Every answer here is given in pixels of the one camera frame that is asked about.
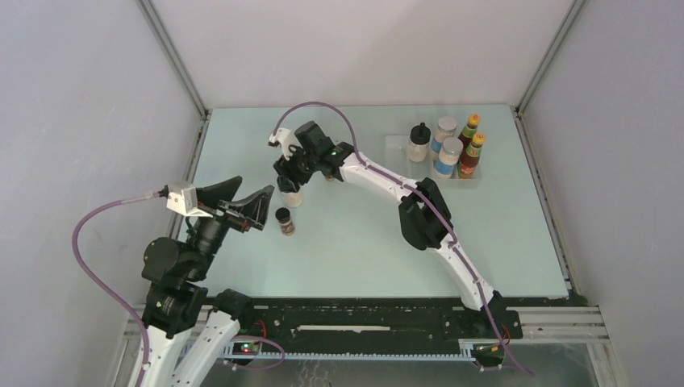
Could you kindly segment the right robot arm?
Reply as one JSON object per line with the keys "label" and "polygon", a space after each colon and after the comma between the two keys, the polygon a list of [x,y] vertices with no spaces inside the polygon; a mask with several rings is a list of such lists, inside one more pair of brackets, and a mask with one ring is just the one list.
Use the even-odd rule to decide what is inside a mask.
{"label": "right robot arm", "polygon": [[413,248],[438,254],[453,275],[463,305],[472,310],[472,332],[489,337],[501,327],[501,315],[507,309],[503,296],[487,283],[465,253],[435,181],[429,177],[417,181],[394,173],[371,161],[353,145],[334,143],[313,121],[295,131],[277,128],[269,136],[269,146],[282,150],[273,167],[287,207],[302,205],[302,188],[315,173],[389,199],[398,207],[403,238]]}

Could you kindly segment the small dark pepper bottle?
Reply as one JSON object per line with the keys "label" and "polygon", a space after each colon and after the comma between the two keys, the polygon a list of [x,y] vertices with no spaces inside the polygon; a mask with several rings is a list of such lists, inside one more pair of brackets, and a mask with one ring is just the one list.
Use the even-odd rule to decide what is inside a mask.
{"label": "small dark pepper bottle", "polygon": [[288,208],[278,208],[275,211],[275,218],[278,222],[278,225],[283,235],[290,236],[293,233],[295,233],[294,223],[291,217],[290,210]]}

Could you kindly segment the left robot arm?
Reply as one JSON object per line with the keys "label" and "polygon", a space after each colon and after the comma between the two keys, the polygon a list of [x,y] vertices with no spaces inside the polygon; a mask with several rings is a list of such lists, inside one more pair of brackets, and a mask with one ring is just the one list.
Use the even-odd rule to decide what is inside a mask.
{"label": "left robot arm", "polygon": [[142,277],[150,288],[141,317],[141,342],[136,357],[141,375],[130,386],[199,386],[235,336],[255,325],[252,299],[225,289],[215,299],[202,333],[183,354],[195,328],[208,290],[199,286],[230,230],[263,230],[274,187],[237,200],[240,176],[197,188],[189,182],[170,183],[159,195],[167,208],[195,218],[187,238],[154,239],[144,251]]}

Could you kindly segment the sauce bottle yellow cap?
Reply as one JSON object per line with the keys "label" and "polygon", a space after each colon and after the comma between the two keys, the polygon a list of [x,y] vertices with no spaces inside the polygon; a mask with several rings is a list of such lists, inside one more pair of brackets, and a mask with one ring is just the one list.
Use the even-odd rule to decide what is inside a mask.
{"label": "sauce bottle yellow cap", "polygon": [[486,135],[478,132],[471,139],[469,145],[461,153],[457,164],[457,176],[460,179],[470,179],[480,161],[482,147],[486,142]]}
{"label": "sauce bottle yellow cap", "polygon": [[461,133],[457,137],[461,141],[463,149],[466,149],[471,143],[474,135],[478,131],[480,122],[481,116],[479,114],[472,114],[468,117],[466,124],[463,126]]}

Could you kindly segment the circuit board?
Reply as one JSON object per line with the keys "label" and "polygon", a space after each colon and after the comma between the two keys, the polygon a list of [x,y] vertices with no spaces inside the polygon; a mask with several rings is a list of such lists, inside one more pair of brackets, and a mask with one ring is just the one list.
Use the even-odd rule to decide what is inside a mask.
{"label": "circuit board", "polygon": [[474,344],[471,354],[474,358],[501,360],[505,357],[506,352],[500,343],[478,343]]}
{"label": "circuit board", "polygon": [[262,343],[257,341],[233,342],[230,354],[235,359],[253,358],[261,354]]}

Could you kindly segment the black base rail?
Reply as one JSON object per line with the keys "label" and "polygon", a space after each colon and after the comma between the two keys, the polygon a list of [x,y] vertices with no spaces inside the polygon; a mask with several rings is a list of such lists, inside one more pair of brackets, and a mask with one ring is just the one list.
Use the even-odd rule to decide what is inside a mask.
{"label": "black base rail", "polygon": [[239,321],[291,356],[455,356],[468,341],[522,338],[517,312],[493,316],[460,298],[255,298]]}

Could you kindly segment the right circuit board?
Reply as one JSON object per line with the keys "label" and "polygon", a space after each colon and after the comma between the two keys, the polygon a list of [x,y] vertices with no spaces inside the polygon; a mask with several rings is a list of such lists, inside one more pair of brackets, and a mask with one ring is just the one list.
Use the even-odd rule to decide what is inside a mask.
{"label": "right circuit board", "polygon": [[478,343],[474,344],[471,354],[474,358],[501,360],[505,357],[506,352],[500,343]]}

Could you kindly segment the left circuit board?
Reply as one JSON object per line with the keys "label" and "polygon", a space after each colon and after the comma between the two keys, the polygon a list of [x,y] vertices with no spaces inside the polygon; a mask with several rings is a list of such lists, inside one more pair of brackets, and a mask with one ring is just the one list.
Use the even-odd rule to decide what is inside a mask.
{"label": "left circuit board", "polygon": [[235,359],[253,358],[261,354],[262,343],[257,341],[233,342],[230,354]]}

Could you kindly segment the black lid salt shaker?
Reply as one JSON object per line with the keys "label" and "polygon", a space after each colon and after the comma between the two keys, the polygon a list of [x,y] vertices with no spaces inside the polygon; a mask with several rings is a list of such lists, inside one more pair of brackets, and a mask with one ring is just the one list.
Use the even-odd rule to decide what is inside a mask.
{"label": "black lid salt shaker", "polygon": [[432,133],[426,123],[420,123],[411,128],[409,135],[409,160],[419,163],[425,160],[428,154],[428,143]]}
{"label": "black lid salt shaker", "polygon": [[302,205],[304,200],[303,192],[282,192],[282,201],[288,208],[296,208]]}

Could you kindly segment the blue label spice jar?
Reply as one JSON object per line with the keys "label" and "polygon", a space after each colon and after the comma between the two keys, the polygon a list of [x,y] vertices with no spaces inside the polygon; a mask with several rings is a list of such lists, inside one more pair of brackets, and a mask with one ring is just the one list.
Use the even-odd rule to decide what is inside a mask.
{"label": "blue label spice jar", "polygon": [[435,175],[438,178],[449,179],[453,176],[457,162],[463,151],[463,143],[454,137],[445,139],[440,147],[434,164]]}
{"label": "blue label spice jar", "polygon": [[453,137],[457,129],[457,121],[450,116],[444,116],[438,119],[436,129],[433,132],[430,143],[431,158],[435,160],[442,148],[443,142]]}

